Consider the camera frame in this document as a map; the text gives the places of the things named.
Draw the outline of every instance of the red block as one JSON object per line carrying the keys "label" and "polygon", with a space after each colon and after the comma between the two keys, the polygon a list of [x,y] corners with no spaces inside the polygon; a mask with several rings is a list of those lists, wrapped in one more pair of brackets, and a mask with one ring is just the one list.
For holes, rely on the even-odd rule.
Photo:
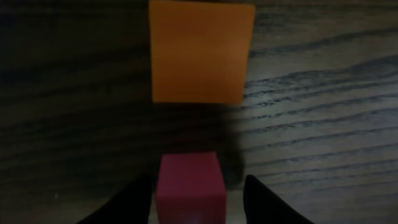
{"label": "red block", "polygon": [[156,204],[160,224],[225,224],[226,191],[216,153],[163,155]]}

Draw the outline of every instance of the tabletop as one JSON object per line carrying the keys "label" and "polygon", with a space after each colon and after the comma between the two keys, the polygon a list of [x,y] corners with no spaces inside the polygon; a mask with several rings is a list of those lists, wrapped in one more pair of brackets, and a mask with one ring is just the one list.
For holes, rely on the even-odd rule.
{"label": "tabletop", "polygon": [[240,2],[244,102],[221,106],[152,104],[147,1],[3,1],[0,223],[76,223],[161,154],[207,150],[228,223],[245,174],[315,223],[396,223],[398,2]]}

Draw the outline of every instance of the wooden table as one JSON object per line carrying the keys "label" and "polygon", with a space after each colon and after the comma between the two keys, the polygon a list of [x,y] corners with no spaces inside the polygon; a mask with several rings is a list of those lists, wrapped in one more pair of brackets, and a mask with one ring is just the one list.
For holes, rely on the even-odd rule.
{"label": "wooden table", "polygon": [[[398,221],[397,1],[250,1],[228,108],[151,103],[146,1],[4,2],[28,28],[2,20],[0,223],[75,223],[162,153],[197,150],[315,223]],[[245,223],[242,186],[228,223]]]}

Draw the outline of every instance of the orange square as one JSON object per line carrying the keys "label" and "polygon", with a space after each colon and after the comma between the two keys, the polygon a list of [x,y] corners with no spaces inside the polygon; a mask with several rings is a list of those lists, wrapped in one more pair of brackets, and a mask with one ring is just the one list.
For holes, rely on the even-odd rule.
{"label": "orange square", "polygon": [[241,103],[255,7],[149,2],[152,99]]}

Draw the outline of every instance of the cube top face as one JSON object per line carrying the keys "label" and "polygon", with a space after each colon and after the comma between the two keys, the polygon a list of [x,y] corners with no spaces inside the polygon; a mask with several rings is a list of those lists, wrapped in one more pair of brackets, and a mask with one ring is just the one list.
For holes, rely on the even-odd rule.
{"label": "cube top face", "polygon": [[153,101],[241,103],[254,15],[248,4],[151,0]]}
{"label": "cube top face", "polygon": [[160,165],[157,198],[225,195],[224,180],[215,152],[166,154]]}

